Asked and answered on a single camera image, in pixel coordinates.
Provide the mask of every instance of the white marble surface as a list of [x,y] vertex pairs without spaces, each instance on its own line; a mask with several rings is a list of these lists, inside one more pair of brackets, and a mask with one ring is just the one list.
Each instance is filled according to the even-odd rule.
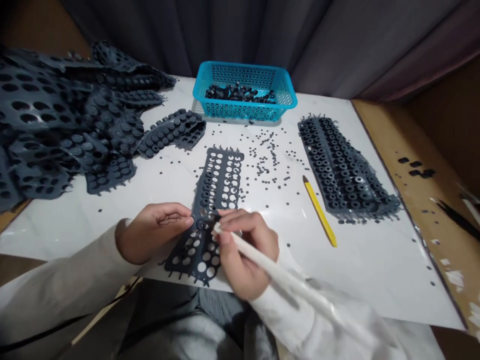
[[[142,115],[145,128],[180,108],[195,109],[198,104],[192,96],[194,83],[195,79],[180,78],[173,90],[163,92],[167,97],[164,106]],[[239,202],[239,207],[260,212],[278,232],[284,250],[290,251],[308,274],[364,299],[385,317],[463,329],[439,276],[427,268],[432,266],[431,261],[405,211],[398,214],[400,221],[369,221],[366,225],[340,225],[327,214],[338,248],[330,245],[302,182],[302,175],[306,175],[314,190],[319,191],[313,173],[305,170],[310,165],[297,128],[302,116],[322,113],[339,121],[340,131],[368,159],[385,189],[390,194],[395,189],[350,101],[306,94],[297,97],[298,106],[276,123],[245,127],[245,120],[223,123],[222,119],[207,119],[205,136],[193,151],[169,146],[153,159],[138,157],[134,160],[137,173],[130,183],[102,196],[87,194],[84,177],[77,176],[72,192],[56,200],[34,200],[1,234],[0,253],[47,261],[66,257],[120,218],[135,217],[148,203],[181,202],[190,207],[206,148],[214,144],[231,146],[245,154],[240,187],[246,198]],[[269,143],[260,146],[271,132],[275,133],[274,143],[278,146],[275,152],[280,164],[276,170],[267,149]],[[258,139],[256,135],[261,133],[266,136]],[[249,155],[250,147],[256,148],[257,158]],[[270,174],[258,177],[255,167],[263,156],[268,157],[262,165]],[[262,183],[274,177],[278,178],[277,184]],[[323,204],[321,195],[318,200]],[[157,265],[168,253],[169,249],[164,249],[142,275],[179,281],[178,273],[168,278]],[[180,282],[192,283],[193,279],[184,275]],[[210,282],[210,287],[229,289],[221,273]]]

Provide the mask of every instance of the white paper scrap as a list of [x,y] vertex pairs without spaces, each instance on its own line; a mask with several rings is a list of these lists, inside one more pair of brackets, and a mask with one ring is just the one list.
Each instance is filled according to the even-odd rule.
[[469,304],[471,313],[475,315],[475,317],[478,317],[478,319],[480,320],[480,306],[473,302],[470,302]]
[[480,320],[475,316],[470,316],[468,320],[470,320],[477,328],[480,328]]
[[458,287],[462,287],[462,288],[464,287],[463,275],[460,271],[458,270],[446,271],[445,274],[449,282],[451,282],[454,285],[457,285]]

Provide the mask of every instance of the white plastic handle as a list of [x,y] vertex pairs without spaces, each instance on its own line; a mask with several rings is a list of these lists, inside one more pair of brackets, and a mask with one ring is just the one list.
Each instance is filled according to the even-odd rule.
[[[217,234],[222,232],[219,222],[213,227],[213,231]],[[243,240],[236,233],[231,232],[231,236],[235,241],[238,251],[247,258],[255,262],[258,266],[265,270],[282,289],[303,298],[307,303],[313,306],[319,313],[323,314],[331,322],[343,328],[352,337],[369,348],[376,347],[380,342],[372,332],[360,325],[355,319],[348,314],[341,313],[326,297],[320,292],[312,288],[300,276],[294,276],[289,271],[278,265],[276,262],[267,257],[264,253],[257,250],[254,246]]]

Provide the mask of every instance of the white long-sleeve shirt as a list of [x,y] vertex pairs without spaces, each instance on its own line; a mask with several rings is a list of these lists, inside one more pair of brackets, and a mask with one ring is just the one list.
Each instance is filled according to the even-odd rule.
[[[71,257],[50,261],[0,288],[0,346],[29,338],[66,320],[95,313],[115,297],[119,288],[140,269],[125,261],[118,252],[115,228],[113,226]],[[288,266],[289,256],[283,253],[282,247],[280,249],[279,261]],[[314,360],[444,358],[429,326],[383,319],[368,305],[331,285],[313,279],[308,281],[337,309],[349,313],[382,342],[375,348],[366,348],[315,312],[304,300],[286,294],[273,283],[250,304],[293,357]],[[2,359],[58,359],[61,354],[62,359],[115,358],[135,301],[134,294],[126,296],[70,349],[71,341],[91,317],[4,354]],[[185,331],[191,334],[191,341]],[[178,334],[181,341],[172,338],[172,334]],[[170,340],[162,341],[166,336]],[[100,345],[105,342],[108,350],[102,352]],[[219,326],[206,316],[195,315],[160,329],[156,337],[153,334],[119,358],[222,359],[220,356],[227,353],[229,360],[236,359],[238,349],[220,351],[229,344],[228,335]],[[249,346],[244,344],[245,354],[254,353],[249,351]]]

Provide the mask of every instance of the white sleeve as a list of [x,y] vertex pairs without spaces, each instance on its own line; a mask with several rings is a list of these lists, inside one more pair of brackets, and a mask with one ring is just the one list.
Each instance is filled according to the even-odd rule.
[[0,287],[0,345],[97,312],[115,297],[140,268],[117,250],[116,227],[71,257],[47,262]]
[[[282,251],[282,247],[280,249],[279,263],[286,266],[291,255],[286,248],[284,251]],[[289,267],[290,271],[295,271],[294,269],[298,270],[296,263]],[[304,279],[307,278],[304,274],[298,274]],[[434,337],[430,347],[425,344],[420,346],[420,350],[424,349],[424,352],[419,353],[419,349],[415,349],[416,354],[425,356],[408,356],[411,353],[405,348],[405,345],[411,345],[416,340],[410,338],[410,344],[405,344],[404,341],[401,341],[405,338],[397,336],[395,329],[389,326],[369,305],[335,289],[328,283],[314,279],[308,280],[308,283],[330,300],[339,312],[350,315],[381,341],[378,346],[372,348],[360,344],[342,328],[316,312],[302,298],[286,293],[272,283],[258,299],[251,301],[250,304],[277,340],[296,358],[315,360],[442,358],[442,352]],[[425,325],[425,327],[431,332],[429,326]],[[440,357],[433,357],[433,354],[440,354]]]

